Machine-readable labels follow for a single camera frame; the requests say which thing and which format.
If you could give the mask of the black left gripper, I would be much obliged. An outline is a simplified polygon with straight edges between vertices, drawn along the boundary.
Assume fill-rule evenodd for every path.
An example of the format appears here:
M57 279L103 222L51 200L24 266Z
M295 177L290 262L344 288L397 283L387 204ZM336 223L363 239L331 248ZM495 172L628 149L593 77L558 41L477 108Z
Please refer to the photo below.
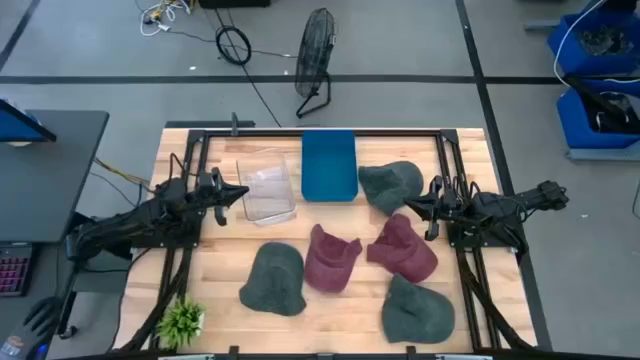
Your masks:
M210 172L215 181L215 189L211 193L198 192L199 198L203 201L205 207L214 209L214 217L219 226L226 226L227 219L224 215L223 205L231 207L237 200L241 199L248 191L248 186L228 184L223 181L223 177L217 167L211 169Z

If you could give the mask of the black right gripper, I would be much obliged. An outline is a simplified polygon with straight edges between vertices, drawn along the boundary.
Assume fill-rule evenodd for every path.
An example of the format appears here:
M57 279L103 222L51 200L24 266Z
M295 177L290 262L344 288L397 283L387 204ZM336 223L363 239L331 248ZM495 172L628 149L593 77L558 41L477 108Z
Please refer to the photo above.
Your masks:
M436 175L429 184L427 196L408 197L404 200L404 203L413 210L422 221L429 221L429 229L425 235L427 241L433 241L438 237L439 220L451 221L461 213L463 202L458 194L459 206L456 209L447 211L442 206L442 195L445 187L452 188L451 185L445 184L445 180L441 175Z

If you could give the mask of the clear plastic bin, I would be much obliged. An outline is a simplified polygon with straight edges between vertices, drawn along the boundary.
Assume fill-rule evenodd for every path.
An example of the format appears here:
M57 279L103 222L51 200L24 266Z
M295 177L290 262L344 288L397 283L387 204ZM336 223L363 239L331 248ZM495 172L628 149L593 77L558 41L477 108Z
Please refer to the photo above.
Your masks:
M242 197L246 218L258 226L290 219L296 209L289 170L281 154L258 152L236 161L239 182L249 191Z

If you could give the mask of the maroon cap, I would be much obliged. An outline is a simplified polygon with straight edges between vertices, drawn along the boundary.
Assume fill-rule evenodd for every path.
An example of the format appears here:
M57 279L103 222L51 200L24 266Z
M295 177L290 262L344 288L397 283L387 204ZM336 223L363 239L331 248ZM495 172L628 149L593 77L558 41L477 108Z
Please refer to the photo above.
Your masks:
M363 250L358 238L345 241L316 224L311 230L304 279L312 288L325 293L342 292Z
M366 260L402 275L411 283L426 280L439 263L434 251L402 214L393 215L384 224L378 238L367 246Z

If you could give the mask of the blue plastic bin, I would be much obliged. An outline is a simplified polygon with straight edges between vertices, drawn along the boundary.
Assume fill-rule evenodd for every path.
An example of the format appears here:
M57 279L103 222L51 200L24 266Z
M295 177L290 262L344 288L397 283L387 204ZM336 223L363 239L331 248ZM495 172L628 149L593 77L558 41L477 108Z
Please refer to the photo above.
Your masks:
M301 192L307 202L352 202L358 194L352 130L306 130L302 135Z

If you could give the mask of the small green potted plant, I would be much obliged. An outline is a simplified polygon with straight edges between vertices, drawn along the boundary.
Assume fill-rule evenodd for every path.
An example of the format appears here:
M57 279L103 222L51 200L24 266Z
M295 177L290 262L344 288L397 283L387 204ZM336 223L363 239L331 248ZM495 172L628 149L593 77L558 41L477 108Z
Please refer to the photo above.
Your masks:
M156 330L165 349L189 346L202 331L205 308L188 297L176 300L162 316Z

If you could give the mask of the black floor fan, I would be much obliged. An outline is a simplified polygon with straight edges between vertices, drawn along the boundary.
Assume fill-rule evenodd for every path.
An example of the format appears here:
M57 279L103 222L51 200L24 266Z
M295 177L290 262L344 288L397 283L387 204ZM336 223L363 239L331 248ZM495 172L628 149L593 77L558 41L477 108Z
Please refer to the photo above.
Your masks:
M296 110L301 119L305 115L326 107L331 102L331 75L328 66L335 46L336 31L333 15L327 8L311 12L303 32L296 63L294 85L304 102ZM320 95L322 84L327 85L326 100L308 110L305 106Z

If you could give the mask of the large blue storage tub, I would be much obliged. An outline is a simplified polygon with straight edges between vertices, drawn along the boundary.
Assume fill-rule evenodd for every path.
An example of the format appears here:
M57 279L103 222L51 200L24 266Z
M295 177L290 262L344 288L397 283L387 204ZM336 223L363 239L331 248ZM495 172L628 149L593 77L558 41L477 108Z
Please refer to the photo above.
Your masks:
M622 12L599 12L585 16L572 28L569 28L580 14L563 16L547 43L558 58L558 65L566 73L580 75L608 75L632 73L640 66L640 17ZM633 47L618 54L595 55L581 43L580 35L585 31L595 35L604 27L620 31L624 40Z
M557 101L571 150L621 150L640 141L640 81L568 77Z

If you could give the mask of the black desk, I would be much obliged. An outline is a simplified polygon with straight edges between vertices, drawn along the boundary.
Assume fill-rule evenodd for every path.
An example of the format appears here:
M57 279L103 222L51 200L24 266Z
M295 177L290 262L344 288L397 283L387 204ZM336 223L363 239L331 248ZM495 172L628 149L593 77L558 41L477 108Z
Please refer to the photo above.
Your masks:
M96 110L33 114L57 140L0 143L0 242L63 239L109 119Z

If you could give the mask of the black box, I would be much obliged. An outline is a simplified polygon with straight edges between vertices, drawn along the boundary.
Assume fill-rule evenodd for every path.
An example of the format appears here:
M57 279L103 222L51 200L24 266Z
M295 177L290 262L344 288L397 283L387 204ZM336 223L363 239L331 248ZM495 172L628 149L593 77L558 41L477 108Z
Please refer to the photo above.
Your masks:
M198 0L204 9L269 7L271 0Z

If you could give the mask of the blue screen monitor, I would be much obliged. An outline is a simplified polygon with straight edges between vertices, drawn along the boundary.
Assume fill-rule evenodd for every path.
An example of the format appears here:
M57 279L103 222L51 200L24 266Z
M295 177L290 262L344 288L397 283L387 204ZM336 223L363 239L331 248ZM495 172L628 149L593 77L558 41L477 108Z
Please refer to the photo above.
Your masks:
M55 142L57 136L27 112L0 98L0 142Z

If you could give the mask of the keyboard with pink backlight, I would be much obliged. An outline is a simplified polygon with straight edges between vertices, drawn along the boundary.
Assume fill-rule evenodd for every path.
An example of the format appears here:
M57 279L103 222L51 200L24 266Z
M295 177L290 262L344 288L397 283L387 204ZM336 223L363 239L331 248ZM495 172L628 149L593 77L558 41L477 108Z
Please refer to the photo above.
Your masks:
M31 244L0 242L0 297L24 295L33 254Z

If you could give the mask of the black metal table frame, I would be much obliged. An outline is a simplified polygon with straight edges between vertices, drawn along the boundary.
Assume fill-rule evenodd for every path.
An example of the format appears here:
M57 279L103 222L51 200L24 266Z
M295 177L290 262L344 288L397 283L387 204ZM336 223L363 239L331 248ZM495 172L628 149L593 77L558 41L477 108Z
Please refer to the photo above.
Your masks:
M203 330L187 353L225 353L232 346L239 354L363 354L404 353L415 346L418 353L472 352L470 329L454 248L441 225L440 237L429 246L439 258L431 277L420 285L447 296L456 312L456 325L451 337L439 344L390 344L382 333L380 310L391 274L375 263L366 261L366 247L381 232L386 218L369 206L362 190L352 202L310 203L300 191L301 131L284 131L271 135L268 129L246 129L257 136L229 137L202 134L203 130L165 129L161 136L153 183L169 175L169 155L178 157L197 172L202 145L207 144L205 168L218 167L229 183L239 183L236 162L269 156L284 158L291 176L296 211L285 222L258 226L244 213L242 201L225 210L228 224L219 227L213 211L202 223L201 240L192 251L187 294L206 310ZM369 136L356 132L356 160L361 166L383 165L398 160L414 162L428 182L440 173L435 136L384 131ZM457 131L462 159L468 179L477 181L482 190L498 191L494 169L482 129ZM300 315L284 317L255 312L239 301L239 289L246 283L258 249L267 242L289 244L305 257L310 232L315 224L347 241L359 238L364 251L358 257L346 289L339 294L323 294L304 285L307 307ZM525 288L515 254L505 248L484 248L483 260L496 306L515 328L518 335L536 344ZM121 304L121 319L114 347L128 342L155 306L161 286L166 251L149 251L131 270Z

